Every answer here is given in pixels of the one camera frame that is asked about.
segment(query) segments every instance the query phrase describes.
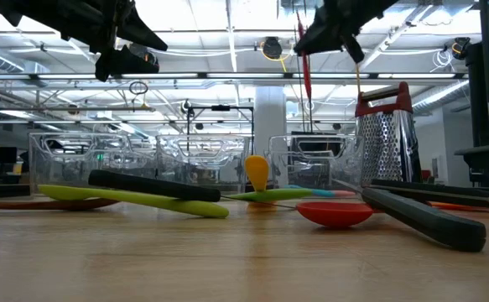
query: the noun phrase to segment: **desk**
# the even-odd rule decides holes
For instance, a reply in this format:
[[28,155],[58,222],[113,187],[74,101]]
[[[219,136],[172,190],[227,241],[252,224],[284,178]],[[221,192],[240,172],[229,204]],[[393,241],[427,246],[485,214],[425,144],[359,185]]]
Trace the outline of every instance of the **desk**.
[[489,301],[488,213],[456,212],[488,232],[482,253],[460,253],[385,214],[333,231],[224,204],[227,219],[0,211],[0,302]]

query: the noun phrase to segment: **transparent container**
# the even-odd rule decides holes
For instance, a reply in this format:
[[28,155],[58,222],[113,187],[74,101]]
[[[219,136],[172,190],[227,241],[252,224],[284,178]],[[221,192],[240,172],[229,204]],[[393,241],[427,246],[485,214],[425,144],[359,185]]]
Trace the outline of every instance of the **transparent container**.
[[135,151],[127,136],[107,133],[29,134],[29,174],[37,185],[88,186],[90,172],[104,169],[155,178],[154,152]]
[[299,185],[336,190],[334,179],[360,184],[363,139],[345,135],[286,135],[270,138],[268,162],[275,188]]
[[242,193],[250,138],[228,135],[159,135],[160,180]]

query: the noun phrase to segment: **red measuring spoon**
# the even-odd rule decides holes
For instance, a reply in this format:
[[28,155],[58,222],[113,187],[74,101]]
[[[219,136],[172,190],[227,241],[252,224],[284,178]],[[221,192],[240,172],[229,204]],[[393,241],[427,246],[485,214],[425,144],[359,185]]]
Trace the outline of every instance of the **red measuring spoon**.
[[364,222],[373,210],[366,204],[342,202],[303,202],[296,210],[305,218],[325,227],[346,228]]

